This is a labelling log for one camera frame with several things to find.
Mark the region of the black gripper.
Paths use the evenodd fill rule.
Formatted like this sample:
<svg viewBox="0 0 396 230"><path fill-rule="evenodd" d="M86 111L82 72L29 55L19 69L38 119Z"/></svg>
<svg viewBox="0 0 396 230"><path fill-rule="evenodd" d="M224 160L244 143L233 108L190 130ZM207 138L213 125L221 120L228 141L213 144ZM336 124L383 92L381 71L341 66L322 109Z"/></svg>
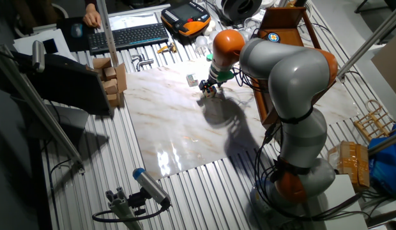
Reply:
<svg viewBox="0 0 396 230"><path fill-rule="evenodd" d="M204 93L204 88L209 88L212 86L214 92L217 92L216 83L217 83L217 81L212 78L208 78L207 80L202 80L199 83L199 89L200 89L201 93Z"/></svg>

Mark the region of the person's bare hand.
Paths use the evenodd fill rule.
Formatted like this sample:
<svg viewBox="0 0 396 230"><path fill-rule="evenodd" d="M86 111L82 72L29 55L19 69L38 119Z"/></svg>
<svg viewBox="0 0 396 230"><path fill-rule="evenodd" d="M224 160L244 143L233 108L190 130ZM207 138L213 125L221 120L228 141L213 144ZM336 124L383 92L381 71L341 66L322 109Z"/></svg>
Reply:
<svg viewBox="0 0 396 230"><path fill-rule="evenodd" d="M100 28L102 25L101 16L93 3L89 3L86 6L86 14L82 20L88 27Z"/></svg>

